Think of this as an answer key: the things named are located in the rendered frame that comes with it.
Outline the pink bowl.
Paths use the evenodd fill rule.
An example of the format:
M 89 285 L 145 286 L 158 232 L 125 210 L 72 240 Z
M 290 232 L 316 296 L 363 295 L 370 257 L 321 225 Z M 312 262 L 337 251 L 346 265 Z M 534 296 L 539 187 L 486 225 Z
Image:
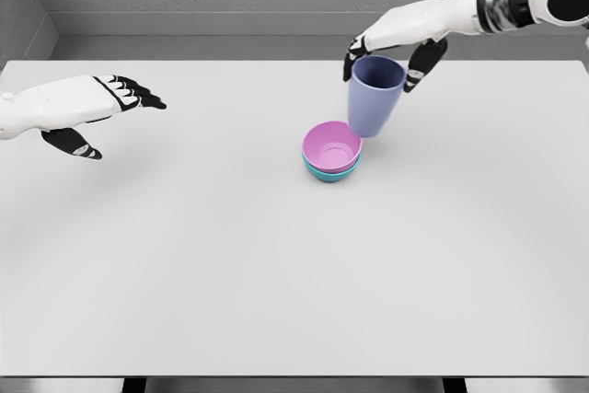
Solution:
M 325 121 L 312 127 L 302 142 L 302 154 L 315 169 L 340 173 L 358 160 L 362 139 L 344 121 Z

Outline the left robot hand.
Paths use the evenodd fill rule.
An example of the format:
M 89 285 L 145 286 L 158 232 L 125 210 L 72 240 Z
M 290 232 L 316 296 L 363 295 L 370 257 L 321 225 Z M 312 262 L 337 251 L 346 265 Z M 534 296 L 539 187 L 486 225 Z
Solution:
M 122 75 L 79 75 L 28 88 L 17 94 L 42 139 L 60 151 L 93 160 L 102 154 L 75 127 L 104 121 L 136 108 L 164 110 L 150 89 Z

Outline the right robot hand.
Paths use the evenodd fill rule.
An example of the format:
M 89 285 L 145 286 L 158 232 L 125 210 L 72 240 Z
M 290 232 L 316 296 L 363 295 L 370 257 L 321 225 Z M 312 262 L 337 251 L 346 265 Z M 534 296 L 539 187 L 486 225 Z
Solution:
M 445 36 L 470 30 L 469 16 L 456 0 L 423 0 L 389 9 L 350 43 L 343 64 L 343 80 L 352 77 L 360 58 L 387 48 L 417 43 L 403 90 L 409 93 L 429 74 L 446 52 Z

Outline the purple blue cup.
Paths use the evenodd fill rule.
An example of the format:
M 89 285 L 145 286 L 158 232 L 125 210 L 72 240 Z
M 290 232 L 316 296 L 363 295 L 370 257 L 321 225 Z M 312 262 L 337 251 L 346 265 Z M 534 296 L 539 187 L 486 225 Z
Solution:
M 381 55 L 360 58 L 348 85 L 348 124 L 356 135 L 376 137 L 387 123 L 407 79 L 404 67 Z

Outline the teal bowl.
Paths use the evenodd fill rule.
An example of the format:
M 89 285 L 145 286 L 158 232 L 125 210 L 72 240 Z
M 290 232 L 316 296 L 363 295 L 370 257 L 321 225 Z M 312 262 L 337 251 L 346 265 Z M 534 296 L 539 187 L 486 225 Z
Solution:
M 358 158 L 355 160 L 355 162 L 353 163 L 353 165 L 350 168 L 348 168 L 342 172 L 337 172 L 337 173 L 329 173 L 329 172 L 321 171 L 317 168 L 314 168 L 309 163 L 309 161 L 305 158 L 305 156 L 302 156 L 302 158 L 303 158 L 303 161 L 304 161 L 307 171 L 315 179 L 318 179 L 322 182 L 335 183 L 335 182 L 338 182 L 338 181 L 350 176 L 354 172 L 354 170 L 358 167 L 358 165 L 360 164 L 362 156 L 358 156 Z

